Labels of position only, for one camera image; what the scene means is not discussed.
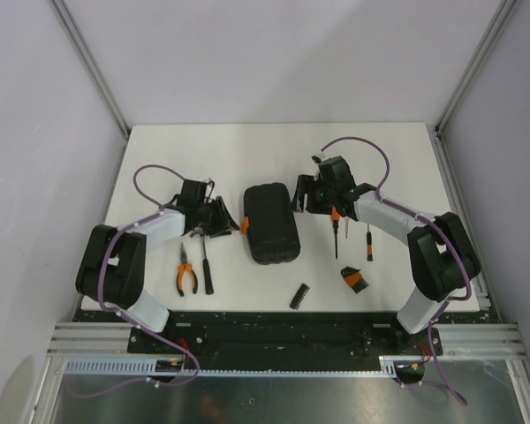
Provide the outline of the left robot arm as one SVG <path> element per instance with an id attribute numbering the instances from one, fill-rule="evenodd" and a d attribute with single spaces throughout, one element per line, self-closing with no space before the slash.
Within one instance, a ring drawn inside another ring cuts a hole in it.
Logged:
<path id="1" fill-rule="evenodd" d="M 169 310 L 144 288 L 147 254 L 196 231 L 215 238 L 239 229 L 223 198 L 211 196 L 214 186 L 211 179 L 186 179 L 154 214 L 121 227 L 96 225 L 79 265 L 77 292 L 148 329 L 146 340 L 157 352 L 171 351 L 178 333 L 167 325 Z"/>

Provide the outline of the black plastic tool case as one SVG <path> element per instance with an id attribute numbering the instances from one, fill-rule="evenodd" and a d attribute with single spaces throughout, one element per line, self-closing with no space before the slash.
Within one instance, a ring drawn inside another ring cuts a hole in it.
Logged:
<path id="1" fill-rule="evenodd" d="M 257 264 L 279 264 L 298 258 L 301 244 L 285 184 L 248 187 L 243 195 L 243 212 L 240 229 Z"/>

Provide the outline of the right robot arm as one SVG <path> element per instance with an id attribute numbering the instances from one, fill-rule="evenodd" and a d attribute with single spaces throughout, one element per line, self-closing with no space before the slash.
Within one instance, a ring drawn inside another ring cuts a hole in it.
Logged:
<path id="1" fill-rule="evenodd" d="M 358 185 L 347 161 L 315 157 L 318 171 L 301 174 L 291 207 L 295 212 L 338 215 L 374 226 L 408 249 L 414 289 L 392 323 L 390 345 L 410 354 L 421 344 L 421 331 L 452 301 L 472 296 L 471 281 L 481 263 L 458 215 L 417 212 L 385 197 L 381 187 Z"/>

